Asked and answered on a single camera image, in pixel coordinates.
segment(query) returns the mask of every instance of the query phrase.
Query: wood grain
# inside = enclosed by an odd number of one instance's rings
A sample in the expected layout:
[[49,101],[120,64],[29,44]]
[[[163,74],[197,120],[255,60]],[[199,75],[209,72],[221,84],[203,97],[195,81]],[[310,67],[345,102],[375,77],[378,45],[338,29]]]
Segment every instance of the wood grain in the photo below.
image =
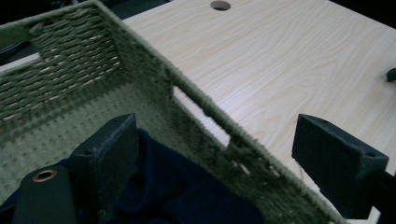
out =
[[396,30],[323,0],[228,2],[216,11],[211,0],[177,0],[125,22],[313,189],[291,158],[299,113],[389,155],[394,174],[396,84],[385,74],[396,67]]

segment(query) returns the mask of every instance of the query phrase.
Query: woven texture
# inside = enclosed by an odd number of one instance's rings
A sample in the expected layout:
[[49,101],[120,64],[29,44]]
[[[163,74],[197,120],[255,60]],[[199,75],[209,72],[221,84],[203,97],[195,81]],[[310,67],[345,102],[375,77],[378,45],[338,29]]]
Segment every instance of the woven texture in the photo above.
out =
[[[68,157],[109,119],[135,113],[139,128],[253,202],[267,223],[345,223],[100,3],[0,26],[0,45],[23,39],[39,58],[0,74],[0,203],[26,174]],[[174,87],[230,135],[227,147]]]

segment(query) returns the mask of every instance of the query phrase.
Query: basket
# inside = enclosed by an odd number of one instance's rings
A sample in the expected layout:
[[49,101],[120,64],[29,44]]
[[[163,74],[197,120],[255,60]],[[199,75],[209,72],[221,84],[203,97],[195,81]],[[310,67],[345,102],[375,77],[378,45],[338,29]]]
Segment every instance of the basket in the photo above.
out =
[[[266,223],[346,223],[205,94],[97,1],[0,26],[0,47],[39,57],[0,74],[0,201],[33,170],[108,120],[137,125],[254,203]],[[174,96],[182,90],[229,136],[222,145]]]

